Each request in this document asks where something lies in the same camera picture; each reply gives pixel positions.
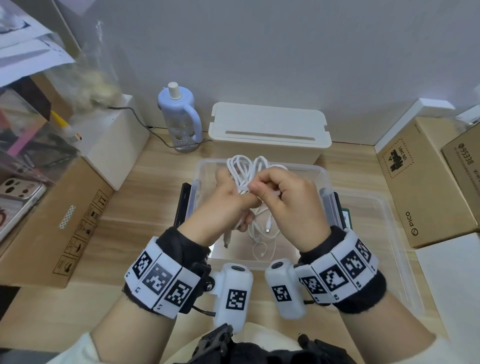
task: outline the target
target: paper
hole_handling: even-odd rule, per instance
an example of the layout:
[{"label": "paper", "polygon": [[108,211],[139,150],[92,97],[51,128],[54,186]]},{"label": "paper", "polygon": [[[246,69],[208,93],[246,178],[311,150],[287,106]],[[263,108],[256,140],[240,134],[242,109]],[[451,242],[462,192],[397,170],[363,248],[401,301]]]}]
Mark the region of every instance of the paper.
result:
[{"label": "paper", "polygon": [[0,0],[0,48],[51,33],[10,0]]},{"label": "paper", "polygon": [[78,16],[83,16],[96,0],[58,0]]},{"label": "paper", "polygon": [[65,63],[75,62],[58,44],[47,39],[33,39],[0,49],[0,86],[24,76]]}]

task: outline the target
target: bottle handle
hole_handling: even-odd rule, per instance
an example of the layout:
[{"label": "bottle handle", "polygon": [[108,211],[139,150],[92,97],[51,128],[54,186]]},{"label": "bottle handle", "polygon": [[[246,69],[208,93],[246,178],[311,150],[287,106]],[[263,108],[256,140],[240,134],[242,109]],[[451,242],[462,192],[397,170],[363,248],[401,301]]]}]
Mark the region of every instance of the bottle handle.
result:
[{"label": "bottle handle", "polygon": [[198,113],[195,111],[195,109],[188,104],[186,104],[183,108],[189,114],[193,122],[193,130],[195,131],[193,141],[199,143],[204,138],[202,135],[202,123],[200,122],[200,116],[198,116]]}]

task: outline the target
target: white cable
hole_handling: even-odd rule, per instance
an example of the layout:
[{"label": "white cable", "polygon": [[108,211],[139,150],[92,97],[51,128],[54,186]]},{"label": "white cable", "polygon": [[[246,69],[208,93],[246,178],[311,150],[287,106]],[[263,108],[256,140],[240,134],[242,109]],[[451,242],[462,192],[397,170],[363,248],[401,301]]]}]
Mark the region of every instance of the white cable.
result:
[{"label": "white cable", "polygon": [[[270,167],[279,167],[285,170],[287,169],[285,166],[282,166],[281,164],[270,164],[268,160],[262,156],[255,158],[255,160],[252,162],[250,158],[242,155],[237,155],[227,159],[227,167],[230,174],[233,177],[233,180],[235,181],[235,184],[237,185],[239,194],[245,194],[248,192],[248,184],[253,180],[255,175],[261,170],[265,170]],[[255,214],[255,219],[257,218],[257,216],[259,216],[260,214],[266,211],[268,211],[267,207],[262,209],[261,207],[257,209],[252,209],[252,212]],[[275,255],[276,237],[280,233],[280,229],[278,229],[277,232],[274,234],[268,234],[272,228],[272,220],[273,220],[273,217],[272,217],[272,214],[270,213],[270,216],[268,217],[265,228],[263,228],[263,226],[261,226],[255,220],[252,222],[252,224],[248,226],[248,234],[250,235],[252,240],[255,242],[255,245],[253,246],[253,256],[257,260],[260,260],[257,258],[255,254],[255,247],[258,244],[265,245],[265,252],[260,254],[262,258],[265,256],[265,254],[268,251],[268,246],[265,242],[262,241],[262,237],[275,240],[274,249],[273,249],[271,258],[273,258],[273,256]],[[238,222],[235,228],[238,228],[244,221],[245,221],[245,218],[242,218]],[[225,247],[228,247],[228,244],[230,243],[230,238],[231,238],[231,231],[224,234],[223,242]]]}]

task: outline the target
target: forearm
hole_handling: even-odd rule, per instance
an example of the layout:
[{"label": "forearm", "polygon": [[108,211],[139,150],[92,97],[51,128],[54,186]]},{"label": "forearm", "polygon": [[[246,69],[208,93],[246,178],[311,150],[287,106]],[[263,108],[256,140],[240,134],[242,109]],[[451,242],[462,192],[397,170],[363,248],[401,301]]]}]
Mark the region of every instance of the forearm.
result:
[{"label": "forearm", "polygon": [[388,291],[370,310],[340,315],[367,364],[410,358],[435,341],[435,336]]},{"label": "forearm", "polygon": [[102,362],[157,364],[174,325],[174,319],[143,310],[122,294],[91,336]]}]

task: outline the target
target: transparent plastic bag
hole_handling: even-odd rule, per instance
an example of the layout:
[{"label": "transparent plastic bag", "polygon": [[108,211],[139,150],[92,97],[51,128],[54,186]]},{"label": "transparent plastic bag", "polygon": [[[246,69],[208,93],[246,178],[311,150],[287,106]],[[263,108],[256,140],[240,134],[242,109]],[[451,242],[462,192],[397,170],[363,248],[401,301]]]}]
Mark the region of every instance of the transparent plastic bag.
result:
[{"label": "transparent plastic bag", "polygon": [[113,106],[122,94],[104,43],[102,26],[103,23],[98,21],[95,42],[84,45],[76,63],[45,71],[75,113]]}]

